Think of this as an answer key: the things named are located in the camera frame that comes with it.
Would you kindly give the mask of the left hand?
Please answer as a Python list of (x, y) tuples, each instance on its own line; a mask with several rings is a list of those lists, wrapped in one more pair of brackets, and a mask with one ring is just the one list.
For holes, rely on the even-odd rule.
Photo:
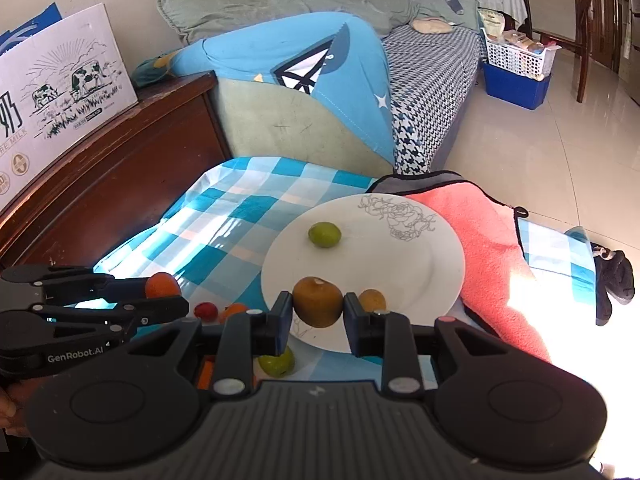
[(24, 422), (24, 408), (41, 383), (40, 378), (27, 379), (1, 389), (0, 426), (9, 436), (21, 438), (29, 436)]

